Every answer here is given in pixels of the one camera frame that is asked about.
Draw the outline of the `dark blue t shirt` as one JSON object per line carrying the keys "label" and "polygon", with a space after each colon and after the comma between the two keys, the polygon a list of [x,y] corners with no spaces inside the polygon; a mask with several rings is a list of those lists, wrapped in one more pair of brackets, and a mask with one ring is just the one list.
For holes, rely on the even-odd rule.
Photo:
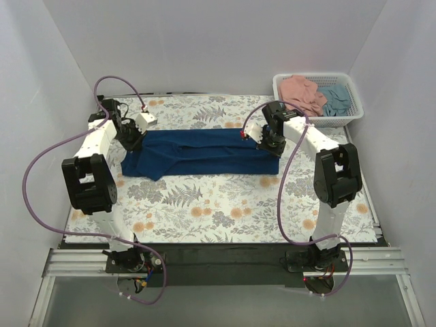
{"label": "dark blue t shirt", "polygon": [[146,133],[142,148],[127,153],[123,176],[250,174],[276,175],[279,158],[242,140],[238,129],[155,130]]}

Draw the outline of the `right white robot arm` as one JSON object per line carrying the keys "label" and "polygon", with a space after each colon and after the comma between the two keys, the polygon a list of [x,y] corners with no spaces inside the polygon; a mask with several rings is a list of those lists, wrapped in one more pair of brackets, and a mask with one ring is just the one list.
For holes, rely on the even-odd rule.
{"label": "right white robot arm", "polygon": [[295,247],[286,253],[285,263],[290,271],[330,268],[344,259],[341,228],[345,212],[362,189],[358,150],[351,143],[339,144],[324,135],[310,124],[301,109],[289,102],[267,102],[259,109],[266,124],[245,127],[245,137],[276,157],[283,154],[287,141],[295,142],[294,148],[304,151],[315,164],[313,189],[320,201],[317,225],[307,242],[285,238]]}

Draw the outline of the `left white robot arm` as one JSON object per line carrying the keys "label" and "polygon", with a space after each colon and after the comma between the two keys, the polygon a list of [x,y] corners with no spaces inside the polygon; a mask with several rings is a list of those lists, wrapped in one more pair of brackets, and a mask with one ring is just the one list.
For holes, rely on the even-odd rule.
{"label": "left white robot arm", "polygon": [[104,254],[111,264],[136,273],[144,267],[145,256],[135,246],[136,235],[115,217],[117,186],[106,161],[110,143],[117,140],[128,152],[139,150],[144,134],[133,119],[121,114],[121,103],[115,99],[98,97],[104,110],[89,117],[89,129],[99,125],[109,114],[106,123],[88,134],[74,157],[61,164],[72,207],[90,217],[104,235],[110,249]]}

